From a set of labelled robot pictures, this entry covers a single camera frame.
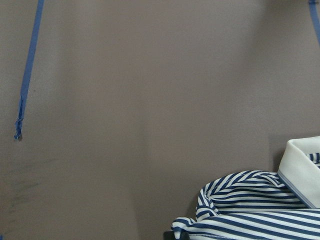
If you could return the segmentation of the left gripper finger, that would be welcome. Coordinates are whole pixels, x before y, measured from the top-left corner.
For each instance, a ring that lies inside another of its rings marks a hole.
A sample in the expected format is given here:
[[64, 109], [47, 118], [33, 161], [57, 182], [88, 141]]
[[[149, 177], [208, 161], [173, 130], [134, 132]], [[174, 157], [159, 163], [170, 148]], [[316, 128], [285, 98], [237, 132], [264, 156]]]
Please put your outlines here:
[[175, 240], [175, 234], [173, 231], [165, 231], [163, 233], [163, 240]]

